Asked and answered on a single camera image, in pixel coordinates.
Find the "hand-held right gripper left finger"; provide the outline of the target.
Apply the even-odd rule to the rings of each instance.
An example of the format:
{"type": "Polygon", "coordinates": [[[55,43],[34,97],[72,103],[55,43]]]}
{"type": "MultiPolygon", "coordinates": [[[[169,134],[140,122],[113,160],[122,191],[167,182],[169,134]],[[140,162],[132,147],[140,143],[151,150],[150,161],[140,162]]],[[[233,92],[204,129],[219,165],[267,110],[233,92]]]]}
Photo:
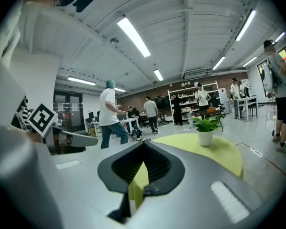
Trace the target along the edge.
{"type": "Polygon", "coordinates": [[[144,218],[130,217],[128,184],[112,170],[104,179],[98,165],[124,150],[100,151],[92,161],[66,169],[87,153],[52,156],[46,145],[0,127],[0,188],[28,226],[36,229],[144,229],[144,218]]]}

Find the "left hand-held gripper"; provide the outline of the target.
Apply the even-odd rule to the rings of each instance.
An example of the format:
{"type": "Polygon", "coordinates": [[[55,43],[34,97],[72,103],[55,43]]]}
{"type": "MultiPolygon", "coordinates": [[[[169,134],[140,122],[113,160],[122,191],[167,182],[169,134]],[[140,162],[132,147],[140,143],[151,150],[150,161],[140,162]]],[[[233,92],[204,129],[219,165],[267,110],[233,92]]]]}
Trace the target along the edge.
{"type": "MultiPolygon", "coordinates": [[[[28,118],[30,126],[41,136],[42,142],[48,147],[50,153],[57,153],[54,143],[53,126],[58,122],[58,114],[40,103],[28,118]]],[[[59,144],[73,147],[95,146],[96,137],[80,135],[68,131],[59,132],[59,144]]]]}

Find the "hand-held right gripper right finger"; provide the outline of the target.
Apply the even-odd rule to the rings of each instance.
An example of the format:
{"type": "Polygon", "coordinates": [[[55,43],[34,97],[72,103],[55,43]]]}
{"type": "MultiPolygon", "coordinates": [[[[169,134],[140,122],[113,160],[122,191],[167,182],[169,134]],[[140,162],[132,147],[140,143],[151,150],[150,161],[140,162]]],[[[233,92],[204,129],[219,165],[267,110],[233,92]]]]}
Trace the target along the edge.
{"type": "Polygon", "coordinates": [[[147,196],[127,222],[132,229],[241,228],[262,200],[243,181],[242,158],[226,139],[201,146],[197,139],[156,139],[155,145],[178,157],[185,173],[166,195],[147,196]]]}

